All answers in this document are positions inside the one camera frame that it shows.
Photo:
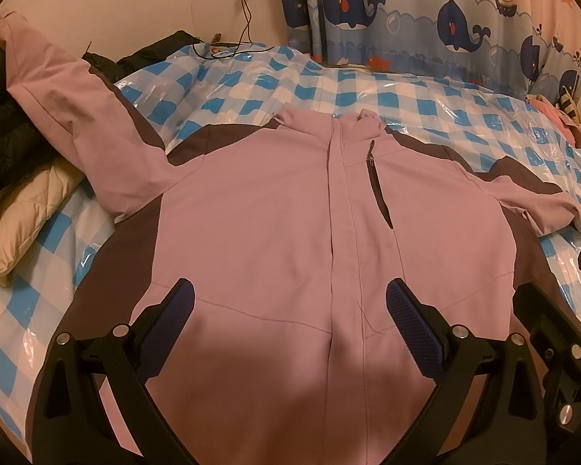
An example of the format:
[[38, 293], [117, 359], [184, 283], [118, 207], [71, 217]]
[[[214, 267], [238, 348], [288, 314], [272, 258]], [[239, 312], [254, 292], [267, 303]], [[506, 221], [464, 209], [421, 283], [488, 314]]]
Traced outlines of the pink and brown jacket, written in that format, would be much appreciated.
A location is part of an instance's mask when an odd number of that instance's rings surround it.
[[166, 150], [22, 15], [0, 16], [0, 46], [10, 95], [116, 224], [57, 330], [106, 336], [189, 280], [194, 312], [146, 386], [200, 463], [433, 456], [410, 435], [433, 385], [407, 308], [386, 303], [392, 280], [493, 345], [521, 329], [524, 283], [567, 309], [540, 237], [581, 232], [581, 204], [510, 157], [476, 173], [370, 111], [292, 105]]

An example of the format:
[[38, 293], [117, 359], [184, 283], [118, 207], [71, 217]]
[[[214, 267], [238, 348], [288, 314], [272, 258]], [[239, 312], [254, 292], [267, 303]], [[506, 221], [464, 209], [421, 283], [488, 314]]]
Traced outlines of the pile of clothes at right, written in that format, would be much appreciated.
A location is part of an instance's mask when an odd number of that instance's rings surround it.
[[542, 95], [527, 95], [525, 101], [544, 114], [571, 146], [581, 149], [581, 114], [566, 87], [556, 104]]

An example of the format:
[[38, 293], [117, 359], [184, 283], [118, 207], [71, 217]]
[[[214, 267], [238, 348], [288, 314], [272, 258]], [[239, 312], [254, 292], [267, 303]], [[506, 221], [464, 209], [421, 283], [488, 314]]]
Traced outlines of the cream quilted coat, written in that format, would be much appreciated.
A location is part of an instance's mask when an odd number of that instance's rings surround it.
[[0, 286], [8, 286], [41, 228], [83, 178], [65, 158], [56, 157], [0, 191]]

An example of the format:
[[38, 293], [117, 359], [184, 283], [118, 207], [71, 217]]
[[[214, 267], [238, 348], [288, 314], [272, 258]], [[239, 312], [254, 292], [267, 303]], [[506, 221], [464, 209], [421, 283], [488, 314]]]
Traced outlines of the whale pattern curtain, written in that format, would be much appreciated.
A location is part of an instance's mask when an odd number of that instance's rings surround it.
[[575, 0], [281, 0], [289, 45], [327, 66], [581, 95]]

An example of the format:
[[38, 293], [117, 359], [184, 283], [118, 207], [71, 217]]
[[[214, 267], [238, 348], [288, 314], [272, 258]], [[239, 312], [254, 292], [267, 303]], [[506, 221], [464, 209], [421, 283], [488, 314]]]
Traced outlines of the black padded coat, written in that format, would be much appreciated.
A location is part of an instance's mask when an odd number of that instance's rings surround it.
[[[165, 60], [184, 46], [199, 42], [186, 31], [176, 31], [116, 62], [89, 52], [83, 54], [83, 59], [109, 82], [115, 83], [134, 71]], [[9, 95], [6, 88], [6, 57], [0, 47], [0, 192], [19, 182], [36, 167], [51, 162], [56, 155], [57, 152]]]

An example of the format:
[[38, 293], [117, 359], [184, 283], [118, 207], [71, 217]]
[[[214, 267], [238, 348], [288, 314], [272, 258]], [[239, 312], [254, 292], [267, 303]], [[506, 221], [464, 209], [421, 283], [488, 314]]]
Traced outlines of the blue white checkered bed cover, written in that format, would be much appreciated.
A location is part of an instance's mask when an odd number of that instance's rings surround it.
[[[326, 68], [286, 46], [205, 61], [192, 47], [122, 79], [119, 89], [173, 148], [206, 124], [262, 123], [284, 104], [340, 115], [369, 109], [394, 130], [447, 145], [476, 171], [513, 157], [581, 203], [581, 150], [520, 99], [462, 81]], [[113, 222], [87, 183], [56, 200], [0, 285], [0, 421], [25, 442], [47, 344]]]

